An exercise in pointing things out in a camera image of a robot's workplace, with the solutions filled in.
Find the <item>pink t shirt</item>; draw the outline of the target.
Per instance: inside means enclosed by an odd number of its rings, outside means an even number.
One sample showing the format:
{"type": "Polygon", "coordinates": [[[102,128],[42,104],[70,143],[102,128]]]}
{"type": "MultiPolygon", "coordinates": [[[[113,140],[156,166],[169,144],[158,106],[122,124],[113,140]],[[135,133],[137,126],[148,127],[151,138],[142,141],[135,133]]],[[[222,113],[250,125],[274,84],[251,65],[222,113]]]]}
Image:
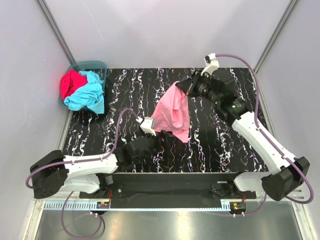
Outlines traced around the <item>pink t shirt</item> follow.
{"type": "Polygon", "coordinates": [[[182,143],[189,140],[190,115],[188,97],[174,82],[158,101],[151,116],[156,132],[171,132],[182,143]]]}

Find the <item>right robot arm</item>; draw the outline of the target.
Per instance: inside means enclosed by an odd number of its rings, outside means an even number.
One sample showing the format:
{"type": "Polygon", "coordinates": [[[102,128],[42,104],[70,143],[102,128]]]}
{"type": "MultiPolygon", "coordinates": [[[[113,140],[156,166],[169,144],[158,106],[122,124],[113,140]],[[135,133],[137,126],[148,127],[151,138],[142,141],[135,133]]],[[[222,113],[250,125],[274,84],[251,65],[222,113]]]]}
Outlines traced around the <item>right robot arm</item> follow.
{"type": "Polygon", "coordinates": [[[258,153],[267,172],[243,172],[227,185],[228,195],[239,198],[244,192],[265,192],[271,199],[287,198],[305,183],[310,163],[285,149],[256,119],[245,100],[234,90],[233,78],[223,69],[215,76],[196,70],[176,87],[191,98],[210,101],[218,117],[239,133],[258,153]]]}

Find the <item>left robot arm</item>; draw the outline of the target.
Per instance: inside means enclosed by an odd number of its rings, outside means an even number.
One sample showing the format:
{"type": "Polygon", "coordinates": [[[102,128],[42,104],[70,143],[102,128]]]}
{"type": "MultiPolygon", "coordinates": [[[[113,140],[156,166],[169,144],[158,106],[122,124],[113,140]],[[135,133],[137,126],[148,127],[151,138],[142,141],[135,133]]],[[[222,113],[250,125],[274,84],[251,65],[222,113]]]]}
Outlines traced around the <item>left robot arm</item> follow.
{"type": "Polygon", "coordinates": [[[103,176],[133,170],[135,165],[165,150],[171,135],[164,130],[155,135],[144,133],[112,153],[97,155],[70,156],[53,150],[30,167],[26,185],[33,190],[35,199],[50,198],[59,192],[82,192],[103,198],[108,193],[103,176]]]}

